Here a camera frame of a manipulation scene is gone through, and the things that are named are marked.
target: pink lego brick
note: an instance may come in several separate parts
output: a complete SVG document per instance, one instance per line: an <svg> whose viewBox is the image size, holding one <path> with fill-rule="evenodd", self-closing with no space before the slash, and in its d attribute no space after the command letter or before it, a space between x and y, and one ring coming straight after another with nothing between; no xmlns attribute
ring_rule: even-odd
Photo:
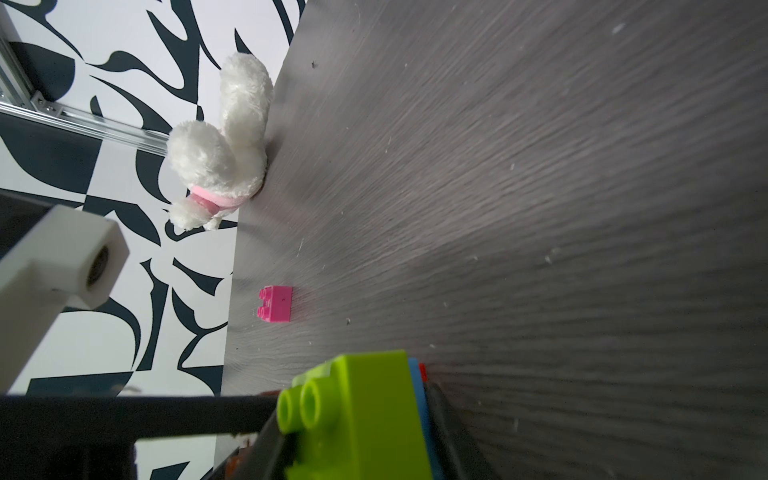
<svg viewBox="0 0 768 480"><path fill-rule="evenodd" d="M270 285L259 292L259 298L264 306L260 306L256 314L269 323L290 322L290 301L293 296L292 286Z"/></svg>

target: black metal bar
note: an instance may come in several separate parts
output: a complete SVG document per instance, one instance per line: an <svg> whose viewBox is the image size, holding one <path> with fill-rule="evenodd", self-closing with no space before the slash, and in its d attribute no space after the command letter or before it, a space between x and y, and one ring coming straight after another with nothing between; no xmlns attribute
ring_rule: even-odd
<svg viewBox="0 0 768 480"><path fill-rule="evenodd" d="M273 396L0 399L0 443L87 445L259 432Z"/></svg>
<svg viewBox="0 0 768 480"><path fill-rule="evenodd" d="M432 431L448 480L501 480L435 383L425 385Z"/></svg>

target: stuffed toy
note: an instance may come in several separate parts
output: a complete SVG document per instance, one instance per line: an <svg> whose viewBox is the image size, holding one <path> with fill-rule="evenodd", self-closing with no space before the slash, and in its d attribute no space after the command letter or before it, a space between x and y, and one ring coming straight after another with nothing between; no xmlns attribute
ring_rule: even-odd
<svg viewBox="0 0 768 480"><path fill-rule="evenodd" d="M185 121L168 138L166 160L190 195L170 206L170 221L184 230L219 228L261 188L266 172L264 131L272 81L253 55L237 53L221 68L221 129Z"/></svg>

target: lego stud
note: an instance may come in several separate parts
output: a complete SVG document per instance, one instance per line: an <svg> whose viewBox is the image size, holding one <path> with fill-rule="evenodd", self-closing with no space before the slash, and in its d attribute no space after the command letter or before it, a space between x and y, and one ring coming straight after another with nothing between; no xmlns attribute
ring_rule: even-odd
<svg viewBox="0 0 768 480"><path fill-rule="evenodd" d="M331 426L339 416L339 404L339 390L334 379L311 379L301 389L301 421L308 429Z"/></svg>
<svg viewBox="0 0 768 480"><path fill-rule="evenodd" d="M283 390L277 397L277 426L284 434L298 432L302 429L299 404L301 387Z"/></svg>

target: metal bracket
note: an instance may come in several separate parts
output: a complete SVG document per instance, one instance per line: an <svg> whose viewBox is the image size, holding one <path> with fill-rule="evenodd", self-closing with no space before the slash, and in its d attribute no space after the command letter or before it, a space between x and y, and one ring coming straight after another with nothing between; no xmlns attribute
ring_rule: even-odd
<svg viewBox="0 0 768 480"><path fill-rule="evenodd" d="M61 115L61 106L52 102L47 101L43 98L43 94L39 91L36 91L34 95L32 95L32 107L41 114L49 115L53 118L58 118L59 115Z"/></svg>

